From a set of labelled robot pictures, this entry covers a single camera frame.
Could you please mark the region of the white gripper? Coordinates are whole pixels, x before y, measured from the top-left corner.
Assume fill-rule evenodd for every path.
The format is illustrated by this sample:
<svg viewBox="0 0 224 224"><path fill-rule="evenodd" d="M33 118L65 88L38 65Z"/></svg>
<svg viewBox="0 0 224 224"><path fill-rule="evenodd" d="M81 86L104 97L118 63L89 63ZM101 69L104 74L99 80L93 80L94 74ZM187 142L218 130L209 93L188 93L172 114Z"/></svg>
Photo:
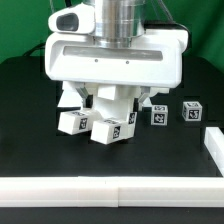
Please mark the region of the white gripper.
<svg viewBox="0 0 224 224"><path fill-rule="evenodd" d="M174 88L182 79L183 30L149 29L126 49L100 48L87 35L50 35L45 70L53 80L74 81L84 108L90 107L84 83L141 87L138 109L151 107L150 87Z"/></svg>

